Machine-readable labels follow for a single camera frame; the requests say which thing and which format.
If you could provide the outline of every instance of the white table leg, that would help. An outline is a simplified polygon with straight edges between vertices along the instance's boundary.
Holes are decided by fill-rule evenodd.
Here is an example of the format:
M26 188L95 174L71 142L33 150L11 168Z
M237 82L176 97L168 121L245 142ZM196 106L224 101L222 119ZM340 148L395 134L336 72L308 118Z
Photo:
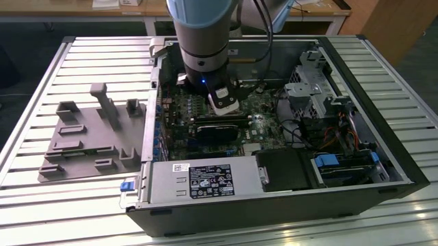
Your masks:
M145 17L145 26L149 36L157 36L157 30L156 30L156 17L148 16Z
M334 21L330 23L326 35L338 35L345 18L345 16L336 17Z

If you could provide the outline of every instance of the white label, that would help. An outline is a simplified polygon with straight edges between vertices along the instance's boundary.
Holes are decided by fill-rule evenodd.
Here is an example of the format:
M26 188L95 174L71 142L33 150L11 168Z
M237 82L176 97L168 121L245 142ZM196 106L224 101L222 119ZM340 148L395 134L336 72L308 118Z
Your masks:
M174 164L174 172L188 172L190 168L190 163Z
M141 15L142 12L122 12L122 14L127 14L127 15Z

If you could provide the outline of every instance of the barcode sticker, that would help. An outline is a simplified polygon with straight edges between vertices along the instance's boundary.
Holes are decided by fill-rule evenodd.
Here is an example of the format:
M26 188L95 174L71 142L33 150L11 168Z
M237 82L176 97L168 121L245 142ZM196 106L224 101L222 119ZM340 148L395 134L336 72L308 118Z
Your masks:
M174 164L174 172L188 172L190 168L190 163Z

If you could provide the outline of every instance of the robotic arm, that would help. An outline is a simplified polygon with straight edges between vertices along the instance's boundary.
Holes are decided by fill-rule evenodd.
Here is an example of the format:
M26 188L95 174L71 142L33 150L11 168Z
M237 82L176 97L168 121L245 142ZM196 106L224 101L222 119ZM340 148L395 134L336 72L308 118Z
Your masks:
M273 29L266 31L277 32L284 27L293 2L272 0L266 4L265 0L168 0L188 79L198 93L209 97L218 115L240 108L238 91L228 74L232 18L245 25L268 29L266 23L276 16L269 23ZM257 13L265 20L254 18Z

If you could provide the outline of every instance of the wooden cabinet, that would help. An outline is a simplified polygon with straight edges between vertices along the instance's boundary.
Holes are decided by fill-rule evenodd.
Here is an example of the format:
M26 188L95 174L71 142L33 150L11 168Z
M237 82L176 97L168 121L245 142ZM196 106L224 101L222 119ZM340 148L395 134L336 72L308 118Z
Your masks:
M345 0L352 7L340 34L364 34L397 65L438 15L438 0Z

